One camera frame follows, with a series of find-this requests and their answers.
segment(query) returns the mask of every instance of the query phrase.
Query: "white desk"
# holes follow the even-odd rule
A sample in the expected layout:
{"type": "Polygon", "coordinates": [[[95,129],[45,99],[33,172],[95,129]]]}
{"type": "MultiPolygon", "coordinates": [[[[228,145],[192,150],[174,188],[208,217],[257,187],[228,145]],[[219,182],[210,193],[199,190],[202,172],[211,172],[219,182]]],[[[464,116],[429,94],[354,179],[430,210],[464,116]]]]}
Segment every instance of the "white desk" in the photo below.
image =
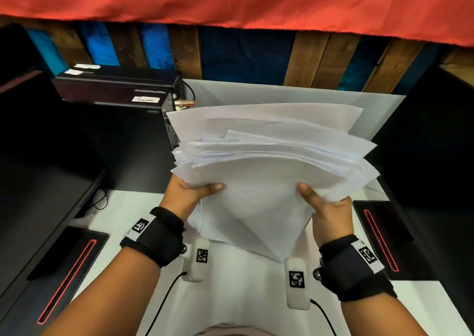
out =
{"type": "MultiPolygon", "coordinates": [[[[352,195],[353,200],[387,200],[377,182],[352,195]]],[[[80,286],[79,294],[119,252],[123,235],[137,218],[157,206],[163,195],[112,191],[109,206],[71,225],[103,231],[110,238],[80,286]]],[[[370,245],[353,210],[355,234],[370,245]]],[[[319,252],[311,223],[301,236],[295,256],[306,259],[310,271],[318,266],[319,252]]],[[[146,333],[173,279],[181,272],[182,258],[161,273],[137,335],[146,333]]],[[[332,336],[320,310],[291,310],[286,306],[284,267],[265,257],[223,243],[212,243],[210,272],[205,281],[178,281],[168,296],[150,336],[192,336],[221,322],[236,322],[265,329],[277,336],[332,336]]],[[[349,336],[337,297],[318,281],[308,280],[311,297],[325,310],[338,336],[349,336]]],[[[394,281],[399,300],[430,336],[471,336],[464,321],[437,281],[394,281]]]]}

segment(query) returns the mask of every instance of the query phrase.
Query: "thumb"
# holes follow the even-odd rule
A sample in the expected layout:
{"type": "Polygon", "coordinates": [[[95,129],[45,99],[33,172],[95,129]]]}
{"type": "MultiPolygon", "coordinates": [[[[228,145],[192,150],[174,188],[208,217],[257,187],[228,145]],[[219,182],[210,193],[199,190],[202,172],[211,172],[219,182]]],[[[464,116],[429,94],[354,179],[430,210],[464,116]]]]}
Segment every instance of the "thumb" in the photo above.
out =
{"type": "Polygon", "coordinates": [[[300,182],[298,184],[298,191],[303,197],[303,199],[312,207],[314,207],[316,211],[321,211],[325,202],[314,192],[313,189],[310,188],[308,184],[300,182]]]}
{"type": "Polygon", "coordinates": [[[205,198],[209,195],[214,195],[224,188],[224,184],[207,184],[195,190],[198,192],[199,199],[205,198]]]}

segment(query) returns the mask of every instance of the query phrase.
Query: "wooden wall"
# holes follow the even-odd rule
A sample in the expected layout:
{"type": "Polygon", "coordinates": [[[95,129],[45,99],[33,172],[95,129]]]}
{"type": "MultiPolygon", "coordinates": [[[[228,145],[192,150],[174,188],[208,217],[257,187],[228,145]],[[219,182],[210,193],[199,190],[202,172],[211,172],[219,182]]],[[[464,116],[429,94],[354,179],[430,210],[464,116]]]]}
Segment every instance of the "wooden wall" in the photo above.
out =
{"type": "Polygon", "coordinates": [[[185,78],[406,94],[427,68],[474,85],[474,48],[316,31],[32,20],[23,25],[53,74],[77,63],[181,70],[185,78]]]}

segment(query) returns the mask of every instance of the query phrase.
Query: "wristband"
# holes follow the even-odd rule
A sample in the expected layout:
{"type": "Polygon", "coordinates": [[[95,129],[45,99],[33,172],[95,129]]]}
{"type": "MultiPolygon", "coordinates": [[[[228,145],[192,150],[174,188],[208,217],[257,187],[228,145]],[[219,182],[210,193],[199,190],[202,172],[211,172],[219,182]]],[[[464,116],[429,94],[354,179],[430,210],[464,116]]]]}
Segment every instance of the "wristband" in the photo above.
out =
{"type": "Polygon", "coordinates": [[[326,243],[319,252],[321,283],[340,301],[360,300],[383,292],[397,297],[382,263],[355,235],[326,243]]]}
{"type": "Polygon", "coordinates": [[[183,231],[180,218],[163,207],[155,207],[133,225],[120,246],[130,247],[165,267],[180,255],[183,231]]]}

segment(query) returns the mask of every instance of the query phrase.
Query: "metal screw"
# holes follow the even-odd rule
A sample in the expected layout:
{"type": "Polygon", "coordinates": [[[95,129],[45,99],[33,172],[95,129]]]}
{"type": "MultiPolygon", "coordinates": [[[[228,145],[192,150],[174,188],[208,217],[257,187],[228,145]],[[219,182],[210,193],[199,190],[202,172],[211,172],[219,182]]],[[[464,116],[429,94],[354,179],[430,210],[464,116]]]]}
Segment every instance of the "metal screw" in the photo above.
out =
{"type": "Polygon", "coordinates": [[[318,267],[317,269],[314,269],[313,270],[313,277],[318,280],[318,281],[321,281],[322,280],[322,277],[321,277],[321,267],[318,267]]]}

